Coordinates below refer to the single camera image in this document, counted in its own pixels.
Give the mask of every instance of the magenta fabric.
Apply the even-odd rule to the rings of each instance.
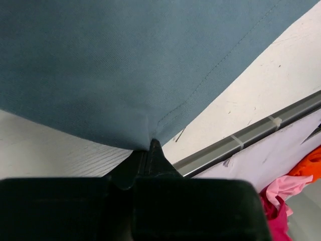
[[[292,241],[292,239],[286,234],[288,231],[286,204],[284,200],[276,196],[280,206],[279,210],[267,199],[266,189],[261,192],[261,201],[263,209],[267,218],[267,223],[271,232],[273,241]]]

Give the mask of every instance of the blue-gray fabric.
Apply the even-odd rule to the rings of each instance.
[[[120,148],[164,144],[317,2],[2,0],[0,108]]]

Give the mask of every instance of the pink fabric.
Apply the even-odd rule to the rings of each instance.
[[[302,191],[307,182],[312,181],[313,175],[311,176],[282,176],[276,178],[267,188],[266,188],[266,197],[267,199],[277,208],[280,208],[280,202],[276,198],[279,196],[284,201],[288,196],[297,195]],[[291,208],[287,205],[286,214],[290,216],[293,214]]]
[[[275,197],[280,203],[280,209],[267,200],[265,192],[261,193],[261,201],[263,209],[267,218],[267,224],[270,229],[270,233],[273,241],[292,241],[292,239],[286,234],[288,231],[287,216],[286,216],[286,204],[279,196]]]

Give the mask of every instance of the white table surface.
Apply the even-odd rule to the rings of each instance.
[[[164,146],[172,162],[321,90],[321,3],[274,41]],[[0,111],[0,178],[99,176],[131,151],[103,146]]]

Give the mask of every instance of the orange fabric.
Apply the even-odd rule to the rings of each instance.
[[[310,176],[313,175],[315,182],[321,177],[321,146],[304,157],[289,173],[289,176]]]

